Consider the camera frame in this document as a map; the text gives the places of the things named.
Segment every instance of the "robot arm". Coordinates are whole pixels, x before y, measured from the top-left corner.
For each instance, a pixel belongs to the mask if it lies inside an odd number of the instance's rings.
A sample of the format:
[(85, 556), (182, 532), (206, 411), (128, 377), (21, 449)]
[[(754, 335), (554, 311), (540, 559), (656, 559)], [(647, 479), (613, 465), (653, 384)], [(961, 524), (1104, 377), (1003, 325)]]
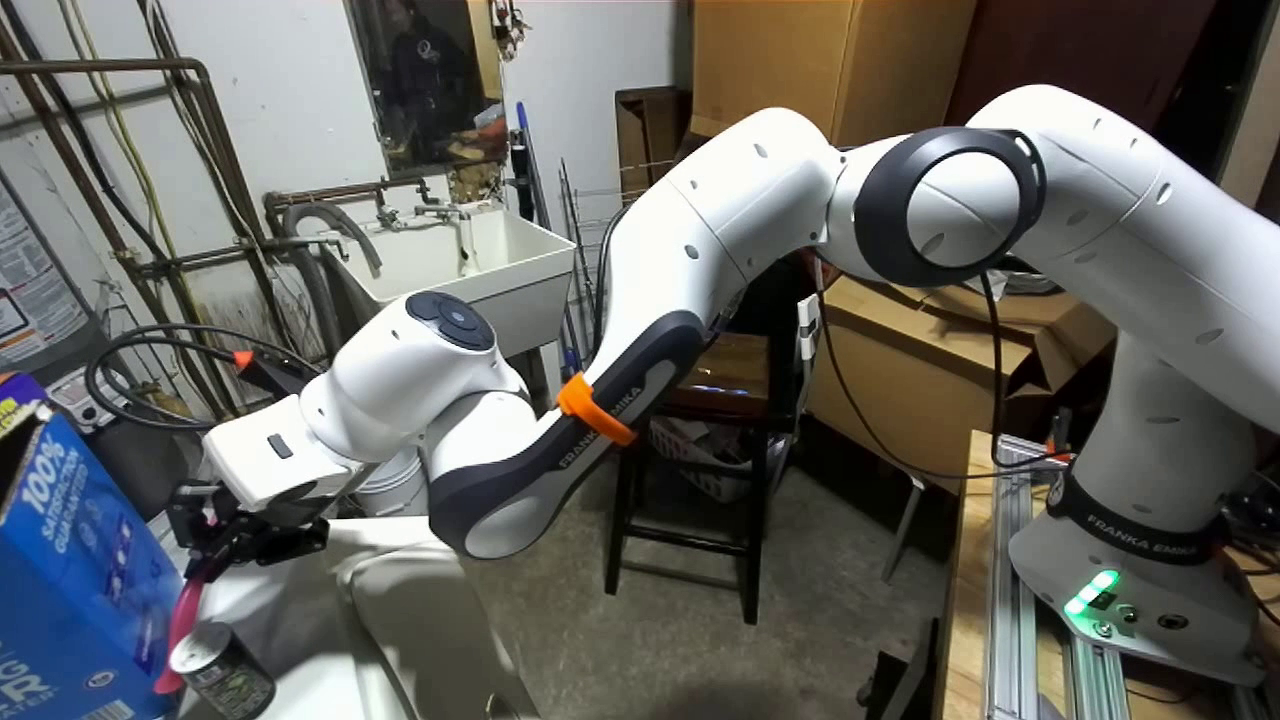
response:
[[(622, 222), (610, 329), (582, 390), (636, 428), (749, 281), (788, 252), (812, 248), (861, 281), (954, 285), (1020, 242), (1026, 259), (1202, 390), (1280, 428), (1280, 367), (1266, 366), (1280, 322), (1253, 311), (1280, 308), (1280, 285), (1257, 281), (1280, 268), (1280, 243), (1214, 243), (1222, 232), (1274, 237), (1274, 223), (1133, 125), (1055, 90), (1007, 94), (971, 128), (853, 154), (795, 112), (760, 112)], [(468, 556), (520, 552), (613, 442), (563, 407), (535, 416), (482, 317), (417, 305), (430, 299), (387, 305), (300, 399), (221, 423), (206, 449), (237, 498), (263, 508), (325, 500), (422, 443), (437, 535)]]
[(1020, 90), (971, 125), (1034, 135), (1049, 195), (1018, 252), (1121, 329), (1075, 469), (1007, 545), (1018, 577), (1081, 638), (1257, 683), (1214, 519), (1257, 469), (1253, 423), (1280, 434), (1280, 229), (1081, 97)]
[[(1007, 131), (838, 154), (803, 115), (758, 112), (622, 222), (605, 340), (576, 391), (624, 442), (770, 264), (817, 248), (865, 281), (961, 281), (1037, 222), (1040, 191), (1037, 156)], [(422, 443), (432, 532), (468, 556), (511, 556), (613, 442), (569, 405), (533, 416), (484, 322), (426, 293), (387, 305), (300, 396), (214, 428), (206, 449), (241, 504), (263, 513), (330, 504)]]

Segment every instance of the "black cable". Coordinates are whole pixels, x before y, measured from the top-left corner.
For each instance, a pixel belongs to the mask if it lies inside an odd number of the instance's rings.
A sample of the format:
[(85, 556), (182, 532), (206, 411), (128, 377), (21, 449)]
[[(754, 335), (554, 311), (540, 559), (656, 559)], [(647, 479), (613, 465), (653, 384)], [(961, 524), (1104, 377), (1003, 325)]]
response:
[(994, 465), (998, 469), (1030, 469), (1030, 465), (1046, 465), (1049, 454), (1040, 456), (1030, 456), (1030, 462), (1018, 462), (1018, 465), (1003, 465), (999, 462), (999, 434), (1003, 434), (1003, 325), (999, 325), (999, 305), (998, 305), (998, 293), (994, 293), (994, 276), (988, 273), (978, 273), (978, 281), (984, 285), (984, 305), (988, 305), (988, 335), (994, 335)]
[[(6, 10), (6, 21), (7, 21), (21, 52), (26, 52), (28, 61), (44, 61), (44, 57), (40, 57), (40, 43), (36, 43), (36, 36), (28, 32), (28, 23), (21, 21), (18, 4), (11, 4), (11, 0), (0, 0), (0, 10)], [(128, 200), (123, 200), (123, 195), (116, 191), (116, 184), (109, 182), (104, 161), (101, 161), (101, 154), (96, 154), (96, 144), (92, 144), (92, 135), (88, 135), (77, 105), (74, 105), (68, 94), (62, 90), (62, 81), (47, 76), (47, 72), (36, 72), (36, 81), (40, 81), (40, 90), (51, 97), (51, 105), (62, 109), (64, 125), (74, 128), (74, 142), (77, 142), (77, 150), (82, 150), (92, 182), (96, 182), (101, 191), (109, 195), (109, 203), (123, 216), (123, 223), (128, 223), (128, 229), (135, 232), (135, 242), (153, 252), (158, 264), (174, 259), (174, 258), (158, 243), (158, 237), (133, 216)], [(167, 276), (167, 290), (174, 290), (182, 311), (186, 311), (186, 317), (197, 317), (197, 299), (191, 299), (191, 290), (186, 285), (186, 276)], [(202, 384), (202, 391), (206, 391), (210, 405), (232, 405), (232, 399), (224, 396), (224, 390), (206, 390), (206, 384)]]
[(158, 434), (210, 434), (214, 422), (186, 422), (186, 416), (174, 416), (158, 405), (147, 405), (144, 396), (135, 396), (133, 390), (121, 384), (121, 372), (116, 372), (116, 355), (123, 349), (175, 349), (175, 353), (197, 353), (197, 355), (210, 355), (210, 362), (221, 362), (221, 366), (237, 366), (237, 355), (228, 349), (214, 349), (206, 340), (186, 340), (175, 332), (191, 332), (191, 335), (224, 335), (224, 340), (241, 340), (248, 346), (251, 353), (263, 353), (263, 355), (280, 355), (289, 362), (293, 367), (300, 372), (320, 372), (312, 362), (303, 362), (300, 353), (289, 353), (280, 346), (268, 346), (262, 335), (248, 335), (248, 332), (232, 332), (232, 329), (217, 329), (217, 325), (153, 325), (153, 329), (133, 329), (123, 335), (116, 335), (96, 362), (88, 362), (85, 367), (85, 391), (113, 416), (128, 422), (128, 423), (144, 423), (144, 428), (158, 428)]
[(994, 469), (994, 474), (963, 474), (963, 476), (956, 476), (956, 474), (938, 474), (938, 469), (921, 469), (921, 465), (911, 465), (911, 462), (904, 462), (901, 454), (894, 454), (883, 442), (882, 442), (882, 434), (876, 434), (876, 423), (867, 422), (867, 411), (861, 407), (861, 399), (853, 396), (853, 390), (849, 390), (849, 381), (844, 381), (844, 367), (840, 367), (840, 362), (838, 362), (838, 335), (833, 335), (833, 322), (827, 322), (833, 311), (824, 308), (821, 311), (821, 325), (824, 325), (824, 349), (827, 349), (827, 362), (833, 362), (833, 372), (838, 372), (838, 384), (840, 384), (840, 396), (844, 396), (844, 405), (853, 407), (853, 416), (861, 422), (861, 428), (867, 434), (867, 442), (882, 449), (882, 456), (888, 456), (895, 469), (904, 469), (904, 474), (911, 474), (911, 476), (921, 476), (921, 479), (984, 479), (984, 476), (1007, 476), (1013, 469)]

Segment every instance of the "wall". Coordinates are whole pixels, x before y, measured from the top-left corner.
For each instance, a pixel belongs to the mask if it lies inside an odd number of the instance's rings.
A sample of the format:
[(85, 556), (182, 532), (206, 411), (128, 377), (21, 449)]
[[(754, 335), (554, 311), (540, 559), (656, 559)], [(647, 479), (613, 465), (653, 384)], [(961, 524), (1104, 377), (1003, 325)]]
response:
[(1280, 4), (1274, 0), (1266, 32), (1261, 32), (1261, 57), (1247, 81), (1247, 97), (1242, 105), (1222, 189), (1231, 191), (1242, 203), (1266, 203), (1266, 211), (1276, 216), (1276, 195), (1268, 191), (1268, 174), (1276, 166), (1280, 150)]
[(690, 0), (520, 0), (533, 23), (509, 64), (509, 105), (526, 99), (559, 229), (559, 161), (583, 237), (622, 207), (617, 94), (690, 85)]
[[(51, 0), (18, 0), (18, 10), (44, 57), (74, 57)], [(147, 57), (135, 0), (82, 0), (82, 10), (101, 57)], [(163, 0), (163, 10), (182, 49), (214, 68), (255, 195), (384, 176), (345, 0)], [(528, 105), (554, 222), (559, 223), (558, 167), (563, 161), (582, 189), (582, 223), (599, 232), (622, 207), (613, 97), (684, 76), (690, 61), (677, 49), (690, 49), (690, 0), (520, 0), (520, 11), (528, 40), (504, 68), (509, 99)], [(116, 81), (116, 94), (153, 85), (153, 76)], [(18, 85), (6, 81), (0, 122), (26, 112)], [(128, 122), (175, 229), (175, 252), (228, 248), (228, 222), (167, 99), (135, 105)], [(121, 156), (101, 122), (92, 131), (109, 156)], [(101, 276), (121, 281), (40, 128), (6, 131), (0, 166), (88, 299), (101, 297)], [(113, 176), (135, 200), (121, 161)], [(197, 293), (221, 305), (221, 322), (263, 329), (248, 273), (206, 273)]]
[[(18, 10), (44, 57), (74, 57), (51, 0), (18, 0)], [(153, 57), (135, 0), (82, 0), (82, 10), (101, 57)], [(163, 10), (182, 49), (214, 68), (251, 195), (384, 176), (345, 0), (167, 0)], [(158, 85), (161, 76), (128, 76), (113, 90), (135, 94)], [(28, 115), (11, 81), (0, 90), (0, 109), (6, 122)], [(133, 105), (128, 125), (153, 167), (175, 252), (232, 248), (232, 223), (224, 222), (174, 105)], [(88, 128), (113, 161), (116, 189), (140, 207), (140, 191), (123, 174), (104, 122), (92, 115)], [(58, 243), (58, 258), (68, 264), (82, 293), (96, 305), (101, 281), (121, 281), (121, 268), (47, 135), (36, 125), (6, 131), (0, 166), (44, 237)], [(280, 273), (278, 285), (285, 299), (300, 299), (297, 281)], [(251, 332), (263, 329), (263, 311), (243, 268), (202, 273), (197, 297), (210, 305), (214, 322), (232, 322)]]

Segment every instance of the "floor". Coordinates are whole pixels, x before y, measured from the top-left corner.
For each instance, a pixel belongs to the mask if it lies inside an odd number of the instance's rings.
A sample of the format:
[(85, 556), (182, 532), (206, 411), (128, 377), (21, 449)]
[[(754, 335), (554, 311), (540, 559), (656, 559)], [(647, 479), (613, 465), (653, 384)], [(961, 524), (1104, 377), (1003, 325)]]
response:
[(788, 474), (772, 500), (760, 626), (742, 619), (734, 563), (627, 542), (605, 598), (613, 469), (526, 556), (468, 563), (528, 694), (558, 720), (827, 720), (861, 717), (876, 654), (908, 658), (944, 606), (944, 563), (908, 552), (894, 579), (894, 532), (824, 485)]

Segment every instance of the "cardboard box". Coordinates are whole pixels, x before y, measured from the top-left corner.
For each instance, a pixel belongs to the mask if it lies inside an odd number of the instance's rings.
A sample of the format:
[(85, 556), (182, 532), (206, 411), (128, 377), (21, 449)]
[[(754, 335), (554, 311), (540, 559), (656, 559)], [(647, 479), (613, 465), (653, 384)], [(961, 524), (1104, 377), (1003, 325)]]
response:
[(978, 0), (695, 0), (691, 131), (795, 109), (833, 144), (949, 115)]
[(1214, 0), (984, 0), (949, 122), (1020, 85), (1061, 85), (1157, 128), (1209, 11)]
[(44, 405), (6, 407), (0, 720), (158, 717), (175, 569), (77, 423)]
[(684, 90), (632, 90), (617, 94), (617, 166), (624, 203), (656, 184), (682, 156), (690, 135)]
[[(968, 434), (994, 428), (984, 299), (968, 290), (921, 293), (838, 281), (824, 293), (824, 311), (827, 346), (865, 422), (844, 399), (824, 349), (810, 391), (812, 416), (888, 465), (904, 462), (923, 469), (921, 479), (961, 493)], [(1013, 416), (1054, 416), (1054, 396), (1117, 335), (1104, 317), (1065, 293), (1007, 297), (999, 325)]]

